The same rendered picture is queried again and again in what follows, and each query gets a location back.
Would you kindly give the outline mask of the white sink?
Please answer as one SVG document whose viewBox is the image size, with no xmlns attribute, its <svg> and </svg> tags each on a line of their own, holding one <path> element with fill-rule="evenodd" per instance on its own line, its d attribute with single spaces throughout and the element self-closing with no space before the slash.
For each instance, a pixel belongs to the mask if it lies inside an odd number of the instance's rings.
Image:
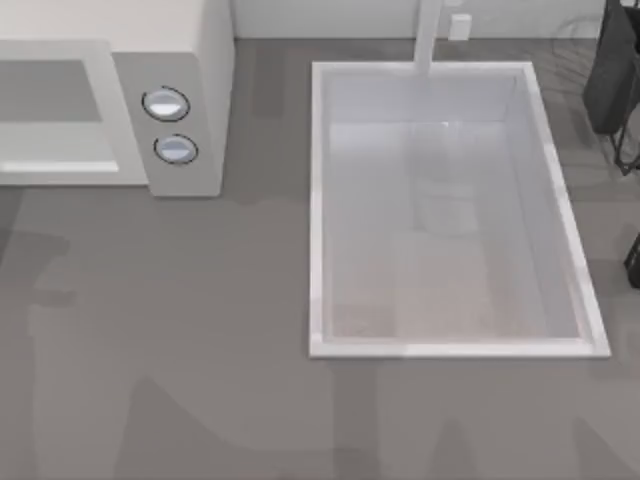
<svg viewBox="0 0 640 480">
<path fill-rule="evenodd" d="M 607 358 L 526 61 L 311 67 L 313 358 Z"/>
</svg>

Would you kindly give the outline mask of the small round microwave knob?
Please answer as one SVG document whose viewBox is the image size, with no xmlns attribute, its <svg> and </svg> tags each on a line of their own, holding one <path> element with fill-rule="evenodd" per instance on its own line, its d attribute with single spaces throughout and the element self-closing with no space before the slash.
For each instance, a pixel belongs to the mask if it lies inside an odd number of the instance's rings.
<svg viewBox="0 0 640 480">
<path fill-rule="evenodd" d="M 170 165 L 187 165 L 199 155 L 197 144 L 181 134 L 157 138 L 153 143 L 153 150 L 160 160 Z"/>
</svg>

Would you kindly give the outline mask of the pale microwave oven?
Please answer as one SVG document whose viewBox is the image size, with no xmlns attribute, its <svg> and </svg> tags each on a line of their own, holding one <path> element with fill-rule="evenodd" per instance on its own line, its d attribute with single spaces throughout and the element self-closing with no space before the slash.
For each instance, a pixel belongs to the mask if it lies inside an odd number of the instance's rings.
<svg viewBox="0 0 640 480">
<path fill-rule="evenodd" d="M 215 197 L 222 187 L 235 47 L 229 0 L 0 0 L 0 39 L 109 43 L 153 196 Z M 189 114 L 160 122 L 144 92 L 175 88 Z M 187 165 L 154 153 L 157 138 L 181 134 L 199 148 Z"/>
</svg>

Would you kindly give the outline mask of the large round microwave knob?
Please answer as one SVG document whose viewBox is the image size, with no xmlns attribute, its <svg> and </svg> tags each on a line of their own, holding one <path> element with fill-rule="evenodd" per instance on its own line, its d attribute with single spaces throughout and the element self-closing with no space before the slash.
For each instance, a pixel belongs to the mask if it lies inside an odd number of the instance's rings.
<svg viewBox="0 0 640 480">
<path fill-rule="evenodd" d="M 187 96 L 169 86 L 144 92 L 141 103 L 144 111 L 160 122 L 178 122 L 185 118 L 191 109 Z"/>
</svg>

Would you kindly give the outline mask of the tall white tap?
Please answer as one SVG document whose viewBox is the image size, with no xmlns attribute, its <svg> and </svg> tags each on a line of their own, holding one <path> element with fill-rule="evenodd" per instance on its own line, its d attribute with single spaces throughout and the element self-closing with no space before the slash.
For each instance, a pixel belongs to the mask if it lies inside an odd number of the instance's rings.
<svg viewBox="0 0 640 480">
<path fill-rule="evenodd" d="M 413 64 L 419 75 L 427 76 L 431 67 L 444 0 L 419 0 Z"/>
</svg>

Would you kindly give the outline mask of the pale microwave door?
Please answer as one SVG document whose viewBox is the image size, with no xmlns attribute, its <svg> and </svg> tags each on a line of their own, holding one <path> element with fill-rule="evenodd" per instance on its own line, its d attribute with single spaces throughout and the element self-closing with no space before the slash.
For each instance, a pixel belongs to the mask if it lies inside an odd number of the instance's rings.
<svg viewBox="0 0 640 480">
<path fill-rule="evenodd" d="M 0 39 L 0 186 L 147 182 L 108 42 Z"/>
</svg>

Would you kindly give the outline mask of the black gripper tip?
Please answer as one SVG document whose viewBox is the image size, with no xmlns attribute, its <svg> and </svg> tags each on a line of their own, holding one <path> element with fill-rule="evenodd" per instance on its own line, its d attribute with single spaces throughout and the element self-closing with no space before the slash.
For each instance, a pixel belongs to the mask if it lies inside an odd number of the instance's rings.
<svg viewBox="0 0 640 480">
<path fill-rule="evenodd" d="M 640 290 L 640 232 L 635 237 L 623 265 L 631 287 Z"/>
</svg>

